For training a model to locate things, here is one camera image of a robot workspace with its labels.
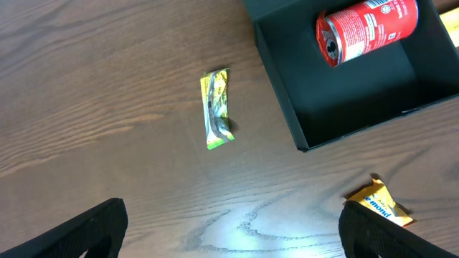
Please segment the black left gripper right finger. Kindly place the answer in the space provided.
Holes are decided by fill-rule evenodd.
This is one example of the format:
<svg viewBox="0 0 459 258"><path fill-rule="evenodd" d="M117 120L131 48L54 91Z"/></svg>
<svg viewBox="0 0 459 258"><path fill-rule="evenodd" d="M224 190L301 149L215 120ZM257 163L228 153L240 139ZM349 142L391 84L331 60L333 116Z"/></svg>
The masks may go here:
<svg viewBox="0 0 459 258"><path fill-rule="evenodd" d="M344 204L339 236L346 257L458 258L355 201Z"/></svg>

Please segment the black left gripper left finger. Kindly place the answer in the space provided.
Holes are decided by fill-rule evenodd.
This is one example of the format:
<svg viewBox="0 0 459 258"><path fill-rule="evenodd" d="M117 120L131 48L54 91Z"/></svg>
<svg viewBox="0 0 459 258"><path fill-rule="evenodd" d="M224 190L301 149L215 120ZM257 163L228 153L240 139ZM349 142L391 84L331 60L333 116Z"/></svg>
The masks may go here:
<svg viewBox="0 0 459 258"><path fill-rule="evenodd" d="M111 198L1 256L117 258L127 228L123 199Z"/></svg>

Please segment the red soda can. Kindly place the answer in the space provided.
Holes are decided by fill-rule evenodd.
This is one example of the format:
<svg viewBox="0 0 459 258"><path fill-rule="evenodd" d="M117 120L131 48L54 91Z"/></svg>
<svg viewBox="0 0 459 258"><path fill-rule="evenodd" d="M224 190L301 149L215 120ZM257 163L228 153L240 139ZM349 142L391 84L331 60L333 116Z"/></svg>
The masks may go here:
<svg viewBox="0 0 459 258"><path fill-rule="evenodd" d="M366 0L316 21L316 40L331 67L407 38L417 26L416 0Z"/></svg>

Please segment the orange yellow snack packet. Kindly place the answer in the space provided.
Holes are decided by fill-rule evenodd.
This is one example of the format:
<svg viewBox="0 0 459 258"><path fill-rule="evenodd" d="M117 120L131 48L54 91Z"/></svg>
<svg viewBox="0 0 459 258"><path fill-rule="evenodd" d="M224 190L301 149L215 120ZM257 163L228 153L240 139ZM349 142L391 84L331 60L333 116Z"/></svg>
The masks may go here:
<svg viewBox="0 0 459 258"><path fill-rule="evenodd" d="M456 48L459 47L459 8L452 9L440 15L449 37Z"/></svg>

